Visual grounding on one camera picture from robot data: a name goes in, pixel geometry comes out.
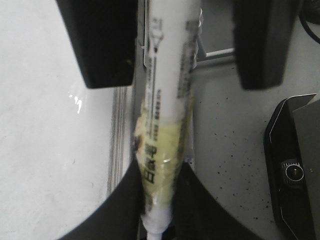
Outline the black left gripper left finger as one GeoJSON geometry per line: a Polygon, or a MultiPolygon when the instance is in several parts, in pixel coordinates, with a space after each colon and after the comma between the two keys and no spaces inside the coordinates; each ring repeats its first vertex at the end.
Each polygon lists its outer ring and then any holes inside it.
{"type": "Polygon", "coordinates": [[[62,240],[136,240],[144,203],[141,174],[133,160],[120,183],[85,221],[62,240]]]}

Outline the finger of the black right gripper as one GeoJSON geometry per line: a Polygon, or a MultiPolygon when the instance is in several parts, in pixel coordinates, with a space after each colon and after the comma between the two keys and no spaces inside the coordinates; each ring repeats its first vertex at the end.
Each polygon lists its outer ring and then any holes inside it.
{"type": "Polygon", "coordinates": [[[282,84],[298,0],[233,1],[233,41],[241,86],[265,90],[282,84]]]}
{"type": "Polygon", "coordinates": [[[89,89],[129,86],[136,60],[136,0],[58,0],[61,17],[89,89]]]}

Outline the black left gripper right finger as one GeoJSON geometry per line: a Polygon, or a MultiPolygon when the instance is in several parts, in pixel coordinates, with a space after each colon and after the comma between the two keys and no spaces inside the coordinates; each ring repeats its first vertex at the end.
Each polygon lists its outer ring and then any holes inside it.
{"type": "Polygon", "coordinates": [[[177,179],[173,222],[178,240],[261,239],[212,197],[186,162],[177,179]]]}

